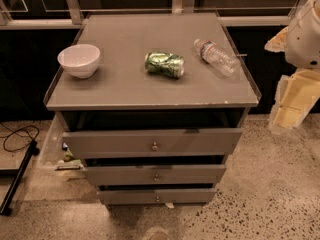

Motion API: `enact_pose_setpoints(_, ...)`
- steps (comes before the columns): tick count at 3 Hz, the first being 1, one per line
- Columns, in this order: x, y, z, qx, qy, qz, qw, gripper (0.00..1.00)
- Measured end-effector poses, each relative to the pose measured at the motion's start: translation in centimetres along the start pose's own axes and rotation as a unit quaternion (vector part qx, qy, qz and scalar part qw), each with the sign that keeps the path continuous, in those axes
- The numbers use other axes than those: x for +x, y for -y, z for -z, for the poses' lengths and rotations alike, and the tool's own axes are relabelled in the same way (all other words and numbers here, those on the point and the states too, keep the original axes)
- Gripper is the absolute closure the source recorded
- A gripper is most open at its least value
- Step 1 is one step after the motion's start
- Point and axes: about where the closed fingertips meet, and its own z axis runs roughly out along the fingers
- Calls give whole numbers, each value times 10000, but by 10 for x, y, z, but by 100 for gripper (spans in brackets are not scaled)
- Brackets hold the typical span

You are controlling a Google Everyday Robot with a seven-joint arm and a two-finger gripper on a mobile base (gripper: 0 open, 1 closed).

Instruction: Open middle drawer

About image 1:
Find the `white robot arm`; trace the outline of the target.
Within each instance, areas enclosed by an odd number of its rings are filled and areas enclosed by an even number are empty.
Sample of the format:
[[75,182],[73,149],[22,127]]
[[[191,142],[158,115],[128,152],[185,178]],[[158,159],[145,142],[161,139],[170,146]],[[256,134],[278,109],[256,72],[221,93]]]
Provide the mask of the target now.
[[269,117],[271,132],[282,134],[297,128],[320,99],[320,0],[308,0],[264,49],[283,52],[296,68],[281,76]]

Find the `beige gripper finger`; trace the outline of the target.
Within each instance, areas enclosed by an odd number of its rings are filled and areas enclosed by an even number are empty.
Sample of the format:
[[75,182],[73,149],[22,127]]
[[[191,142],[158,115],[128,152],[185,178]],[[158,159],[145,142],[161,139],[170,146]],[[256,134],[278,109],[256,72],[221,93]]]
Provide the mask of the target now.
[[267,41],[264,49],[269,52],[284,52],[286,49],[286,37],[287,37],[288,27],[284,27],[280,30],[274,37]]

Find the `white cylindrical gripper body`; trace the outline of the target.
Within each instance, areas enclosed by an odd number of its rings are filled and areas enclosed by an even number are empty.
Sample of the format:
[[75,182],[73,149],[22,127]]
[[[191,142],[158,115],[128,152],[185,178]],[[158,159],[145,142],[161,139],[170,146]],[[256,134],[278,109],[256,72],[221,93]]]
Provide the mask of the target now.
[[276,89],[268,127],[273,134],[297,128],[320,98],[320,70],[298,68],[282,75]]

